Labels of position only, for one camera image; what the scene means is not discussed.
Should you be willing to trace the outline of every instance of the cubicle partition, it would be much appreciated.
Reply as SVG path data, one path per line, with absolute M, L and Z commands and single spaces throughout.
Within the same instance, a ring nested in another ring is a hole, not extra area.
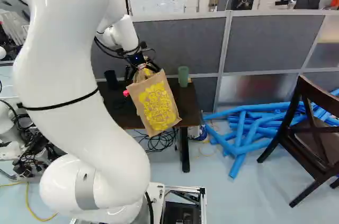
M 339 13 L 333 11 L 224 11 L 133 18 L 147 55 L 177 77 L 189 66 L 204 112 L 227 106 L 289 100 L 298 75 L 326 90 L 339 87 Z M 92 47 L 98 80 L 126 62 Z

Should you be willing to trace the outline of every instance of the whiteboard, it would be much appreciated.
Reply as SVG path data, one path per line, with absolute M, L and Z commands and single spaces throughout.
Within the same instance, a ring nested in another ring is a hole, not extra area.
M 130 0 L 133 16 L 184 13 L 185 0 Z

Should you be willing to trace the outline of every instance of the chair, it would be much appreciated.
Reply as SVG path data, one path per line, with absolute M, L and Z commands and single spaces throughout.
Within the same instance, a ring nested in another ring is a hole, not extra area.
M 307 119 L 290 126 L 300 98 L 305 105 Z M 329 178 L 339 174 L 339 127 L 330 127 L 314 117 L 310 101 L 339 117 L 339 98 L 299 76 L 286 116 L 272 142 L 257 160 L 262 163 L 280 144 L 314 178 L 314 182 L 290 202 L 291 207 L 295 207 Z M 330 186 L 333 189 L 338 187 L 339 178 Z

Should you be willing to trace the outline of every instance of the dark wooden desk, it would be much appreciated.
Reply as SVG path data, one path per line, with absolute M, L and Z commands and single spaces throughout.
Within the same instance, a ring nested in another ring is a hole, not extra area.
M 179 86 L 177 78 L 168 79 L 179 116 L 182 119 L 175 127 L 180 129 L 180 151 L 182 161 L 182 171 L 190 171 L 190 155 L 188 144 L 188 127 L 201 124 L 201 113 L 198 106 L 197 96 L 193 83 L 189 83 L 187 88 Z M 144 129 L 144 125 L 137 115 L 136 107 L 130 97 L 124 98 L 122 92 L 127 84 L 121 82 L 118 90 L 108 88 L 107 82 L 98 82 L 99 91 L 104 98 L 107 111 L 116 123 L 123 129 Z

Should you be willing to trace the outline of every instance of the chair backrest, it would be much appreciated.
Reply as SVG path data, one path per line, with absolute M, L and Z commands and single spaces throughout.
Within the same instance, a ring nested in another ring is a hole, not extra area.
M 302 99 L 305 111 L 307 115 L 307 120 L 309 121 L 310 128 L 299 128 L 293 129 L 292 132 L 311 132 L 315 141 L 315 144 L 320 154 L 320 159 L 328 163 L 328 159 L 325 153 L 325 148 L 320 138 L 320 133 L 333 133 L 339 132 L 339 127 L 317 127 L 314 120 L 313 110 L 311 107 L 311 102 L 314 102 L 319 107 L 323 108 L 327 112 L 339 117 L 339 98 L 330 94 L 329 92 L 321 89 L 319 86 L 312 83 L 304 76 L 299 76 L 297 81 L 297 86 L 293 94 L 291 105 L 287 111 L 287 119 L 285 126 L 289 126 L 293 115 L 298 107 L 298 103 Z
M 331 114 L 339 117 L 339 98 L 321 89 L 305 76 L 299 76 L 296 90 L 301 96 L 316 103 Z

